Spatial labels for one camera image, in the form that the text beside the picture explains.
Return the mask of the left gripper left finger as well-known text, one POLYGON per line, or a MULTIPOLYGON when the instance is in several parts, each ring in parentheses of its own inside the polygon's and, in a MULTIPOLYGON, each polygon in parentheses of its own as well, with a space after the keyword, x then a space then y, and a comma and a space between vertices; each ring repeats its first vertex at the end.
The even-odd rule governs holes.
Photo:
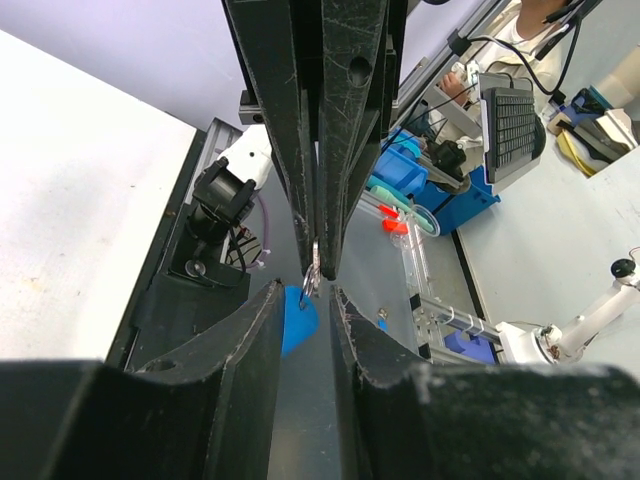
POLYGON ((285 288, 125 372, 98 361, 1 366, 5 479, 263 479, 285 288))

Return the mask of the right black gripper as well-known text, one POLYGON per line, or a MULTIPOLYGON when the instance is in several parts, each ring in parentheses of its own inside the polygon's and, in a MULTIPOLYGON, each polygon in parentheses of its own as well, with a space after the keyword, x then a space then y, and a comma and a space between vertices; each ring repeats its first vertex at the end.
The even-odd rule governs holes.
POLYGON ((302 270, 312 264, 313 175, 306 90, 318 112, 317 208, 321 275, 338 276, 357 141, 381 107, 371 96, 387 62, 397 85, 406 1, 225 1, 245 82, 239 118, 264 123, 290 205, 302 270))

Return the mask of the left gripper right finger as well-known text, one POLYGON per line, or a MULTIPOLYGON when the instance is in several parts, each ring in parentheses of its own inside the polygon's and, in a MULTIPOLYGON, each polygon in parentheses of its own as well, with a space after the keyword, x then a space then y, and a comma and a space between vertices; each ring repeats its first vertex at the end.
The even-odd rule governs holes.
POLYGON ((635 479, 639 385, 605 365, 434 365, 329 294, 346 479, 635 479))

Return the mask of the solid blue key tag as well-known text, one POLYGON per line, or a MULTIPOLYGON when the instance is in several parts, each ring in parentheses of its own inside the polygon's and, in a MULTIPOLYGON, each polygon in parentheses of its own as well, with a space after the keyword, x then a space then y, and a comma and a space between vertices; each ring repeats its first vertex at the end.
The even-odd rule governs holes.
POLYGON ((284 331, 281 357, 285 358, 318 330, 319 317, 312 300, 300 287, 285 287, 284 331))

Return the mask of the silver key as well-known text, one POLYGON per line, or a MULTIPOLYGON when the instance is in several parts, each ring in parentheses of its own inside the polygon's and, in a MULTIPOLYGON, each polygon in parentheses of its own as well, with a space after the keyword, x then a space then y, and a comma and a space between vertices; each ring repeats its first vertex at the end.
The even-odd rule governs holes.
POLYGON ((310 273, 310 283, 308 288, 308 295, 310 297, 316 296, 318 294, 319 286, 321 284, 321 265, 320 265, 320 249, 319 249, 319 240, 315 239, 313 242, 312 248, 312 264, 311 273, 310 273))

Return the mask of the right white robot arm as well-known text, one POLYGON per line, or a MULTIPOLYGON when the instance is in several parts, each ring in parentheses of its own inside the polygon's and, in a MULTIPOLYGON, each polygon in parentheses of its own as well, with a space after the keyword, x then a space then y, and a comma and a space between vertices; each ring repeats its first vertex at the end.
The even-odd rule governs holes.
POLYGON ((259 190, 276 173, 300 263, 337 277, 345 234, 390 131, 404 1, 227 1, 248 129, 214 162, 259 190))

